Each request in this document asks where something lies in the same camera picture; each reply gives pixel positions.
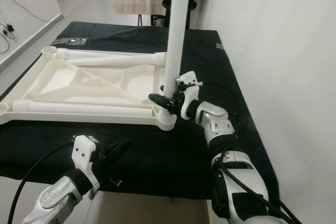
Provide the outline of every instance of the baseboard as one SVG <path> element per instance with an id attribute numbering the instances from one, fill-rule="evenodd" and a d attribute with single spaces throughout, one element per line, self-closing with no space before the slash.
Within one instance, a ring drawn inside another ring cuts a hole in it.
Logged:
<path id="1" fill-rule="evenodd" d="M 0 62 L 0 72 L 7 68 L 14 60 L 16 60 L 24 51 L 26 51 L 34 42 L 36 42 L 39 38 L 41 38 L 47 31 L 49 31 L 54 25 L 58 23 L 58 21 L 63 19 L 63 14 L 58 14 L 55 18 L 48 22 L 45 26 L 43 26 L 40 30 L 38 30 L 34 35 L 32 35 L 29 39 L 26 40 L 17 48 L 11 55 L 9 55 L 6 59 Z"/>

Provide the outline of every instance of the black tablecloth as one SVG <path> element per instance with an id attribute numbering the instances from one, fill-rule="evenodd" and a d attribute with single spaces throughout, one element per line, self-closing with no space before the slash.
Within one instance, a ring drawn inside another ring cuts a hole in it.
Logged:
<path id="1" fill-rule="evenodd" d="M 55 45 L 69 49 L 154 53 L 166 51 L 168 30 L 73 22 L 59 38 L 87 38 L 84 45 Z M 191 70 L 199 81 L 209 83 L 201 87 L 199 99 L 231 114 L 245 151 L 269 190 L 277 195 L 275 173 L 216 31 L 186 31 L 181 74 Z M 133 140 L 113 169 L 123 186 L 117 189 L 106 181 L 100 190 L 191 199 L 211 196 L 213 180 L 203 129 L 191 121 L 178 120 L 169 132 L 147 125 L 11 121 L 1 125 L 0 134 L 0 176 L 22 179 L 50 149 L 69 141 L 73 135 L 85 134 L 93 135 L 104 148 L 120 139 Z M 69 147 L 47 159 L 29 181 L 52 184 L 71 165 Z"/>

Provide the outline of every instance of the floor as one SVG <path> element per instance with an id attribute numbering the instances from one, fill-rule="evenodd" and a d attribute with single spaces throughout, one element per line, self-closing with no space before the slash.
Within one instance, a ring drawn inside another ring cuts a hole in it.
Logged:
<path id="1" fill-rule="evenodd" d="M 48 46 L 71 21 L 137 25 L 137 15 L 114 14 L 111 6 L 111 0 L 81 0 L 75 8 L 65 13 L 63 20 L 0 73 L 0 93 L 17 79 L 38 57 L 40 50 Z M 143 16 L 143 25 L 150 25 L 149 16 Z M 1 224 L 7 223 L 10 205 L 19 183 L 19 180 L 0 177 Z M 48 185 L 38 183 L 25 185 L 16 207 L 13 224 L 21 223 L 33 209 L 36 197 L 46 187 Z M 205 209 L 201 200 L 172 200 L 167 197 L 99 192 L 93 201 L 85 195 L 65 224 L 204 224 L 208 222 Z"/>

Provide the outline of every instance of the white plastic pipe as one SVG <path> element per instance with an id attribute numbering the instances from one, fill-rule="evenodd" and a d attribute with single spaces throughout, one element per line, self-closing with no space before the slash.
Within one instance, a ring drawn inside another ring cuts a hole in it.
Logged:
<path id="1" fill-rule="evenodd" d="M 71 58 L 100 58 L 100 57 L 119 57 L 119 54 L 113 54 L 111 52 L 92 52 L 89 50 L 79 51 L 79 50 L 71 50 L 67 48 L 58 48 L 56 50 L 57 58 L 61 58 L 64 60 L 68 60 Z"/>
<path id="2" fill-rule="evenodd" d="M 35 102 L 31 100 L 16 100 L 13 103 L 13 111 L 65 114 L 124 115 L 144 117 L 151 117 L 153 114 L 152 109 L 144 108 L 126 108 L 56 102 Z"/>
<path id="3" fill-rule="evenodd" d="M 175 80 L 180 76 L 188 3 L 189 0 L 172 0 L 163 89 L 163 95 L 167 98 L 172 98 L 176 92 Z M 163 123 L 171 123 L 176 117 L 161 109 L 159 119 Z"/>
<path id="4" fill-rule="evenodd" d="M 163 66 L 165 64 L 165 53 L 157 52 L 150 55 L 137 55 L 137 56 L 114 56 L 103 58 L 87 58 L 87 59 L 74 59 L 67 60 L 67 62 L 78 66 L 129 66 L 151 64 Z"/>

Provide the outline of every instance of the white wall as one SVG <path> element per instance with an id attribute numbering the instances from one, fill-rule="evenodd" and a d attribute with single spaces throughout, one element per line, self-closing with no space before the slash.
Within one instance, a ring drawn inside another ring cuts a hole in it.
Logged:
<path id="1" fill-rule="evenodd" d="M 336 217 L 336 0 L 204 0 L 277 174 L 303 223 Z"/>
<path id="2" fill-rule="evenodd" d="M 60 14 L 57 0 L 16 0 L 36 16 L 52 20 Z M 21 47 L 27 40 L 32 38 L 39 30 L 47 25 L 35 17 L 28 14 L 24 9 L 17 6 L 12 0 L 0 0 L 1 22 L 6 21 L 13 25 L 19 34 L 19 40 L 10 40 L 10 50 L 0 55 L 0 64 L 9 57 L 15 50 Z M 6 48 L 5 43 L 1 43 L 2 51 Z"/>

